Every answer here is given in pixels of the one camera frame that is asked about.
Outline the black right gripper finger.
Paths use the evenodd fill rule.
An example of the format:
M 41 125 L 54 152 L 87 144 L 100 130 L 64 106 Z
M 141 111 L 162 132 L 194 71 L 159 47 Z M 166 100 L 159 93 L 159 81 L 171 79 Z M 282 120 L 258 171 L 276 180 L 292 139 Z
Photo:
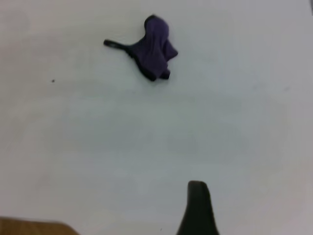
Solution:
M 188 182 L 187 205 L 177 235 L 219 235 L 205 182 Z

